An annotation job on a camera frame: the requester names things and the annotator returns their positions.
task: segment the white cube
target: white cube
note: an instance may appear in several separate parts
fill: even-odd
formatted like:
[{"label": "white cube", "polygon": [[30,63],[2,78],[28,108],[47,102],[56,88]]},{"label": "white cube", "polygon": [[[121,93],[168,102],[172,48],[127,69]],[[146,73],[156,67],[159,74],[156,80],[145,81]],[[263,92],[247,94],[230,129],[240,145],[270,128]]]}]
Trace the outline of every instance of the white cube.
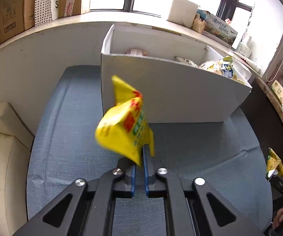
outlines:
[{"label": "white cube", "polygon": [[166,5],[162,10],[161,18],[188,28],[192,27],[198,4],[188,0],[170,0]]}]

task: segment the beige leather sofa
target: beige leather sofa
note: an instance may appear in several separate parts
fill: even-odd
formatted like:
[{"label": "beige leather sofa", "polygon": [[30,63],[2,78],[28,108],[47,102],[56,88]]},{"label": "beige leather sofa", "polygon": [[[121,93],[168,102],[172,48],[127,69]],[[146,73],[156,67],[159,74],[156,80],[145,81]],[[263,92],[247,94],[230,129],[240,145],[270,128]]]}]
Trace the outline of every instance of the beige leather sofa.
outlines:
[{"label": "beige leather sofa", "polygon": [[0,103],[0,235],[27,221],[26,178],[33,136],[7,102]]}]

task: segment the blue logo on snack bag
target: blue logo on snack bag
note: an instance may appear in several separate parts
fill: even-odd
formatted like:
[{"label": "blue logo on snack bag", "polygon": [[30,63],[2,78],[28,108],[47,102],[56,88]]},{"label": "blue logo on snack bag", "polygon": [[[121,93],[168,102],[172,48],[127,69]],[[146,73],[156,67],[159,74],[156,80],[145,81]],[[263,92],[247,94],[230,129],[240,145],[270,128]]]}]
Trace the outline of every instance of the blue logo on snack bag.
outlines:
[{"label": "blue logo on snack bag", "polygon": [[229,64],[222,64],[221,71],[224,77],[227,77],[227,78],[233,77],[233,68]]}]

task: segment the metal screw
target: metal screw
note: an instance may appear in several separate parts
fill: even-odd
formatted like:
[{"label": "metal screw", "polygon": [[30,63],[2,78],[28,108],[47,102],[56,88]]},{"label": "metal screw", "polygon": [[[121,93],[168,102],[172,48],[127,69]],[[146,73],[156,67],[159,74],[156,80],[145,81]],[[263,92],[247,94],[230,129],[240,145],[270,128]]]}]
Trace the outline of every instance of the metal screw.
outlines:
[{"label": "metal screw", "polygon": [[83,179],[77,179],[76,181],[75,181],[75,184],[77,185],[77,186],[83,186],[84,185],[84,183],[86,183],[85,182],[85,180],[83,180]]},{"label": "metal screw", "polygon": [[119,169],[119,168],[116,168],[116,169],[112,170],[112,173],[113,173],[113,175],[120,175],[120,174],[122,174],[122,170]]},{"label": "metal screw", "polygon": [[168,170],[166,168],[159,168],[158,169],[158,173],[160,175],[165,175],[168,172]]},{"label": "metal screw", "polygon": [[195,184],[203,185],[203,184],[205,184],[205,180],[201,177],[198,177],[198,178],[195,179]]}]

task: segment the blue fabric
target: blue fabric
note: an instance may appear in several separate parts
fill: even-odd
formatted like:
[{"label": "blue fabric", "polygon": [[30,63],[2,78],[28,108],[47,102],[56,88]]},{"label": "blue fabric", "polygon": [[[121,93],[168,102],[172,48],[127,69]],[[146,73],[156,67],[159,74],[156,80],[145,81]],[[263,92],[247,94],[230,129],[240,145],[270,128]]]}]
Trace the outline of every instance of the blue fabric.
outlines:
[{"label": "blue fabric", "polygon": [[[100,67],[64,72],[40,122],[27,178],[28,217],[34,216],[73,180],[98,178],[119,155],[94,139],[102,118]],[[271,221],[272,197],[258,140],[240,108],[221,123],[151,124],[156,157],[167,169],[203,177],[259,229]],[[137,169],[133,199],[118,199],[113,235],[166,235],[163,200],[145,196]]]}]

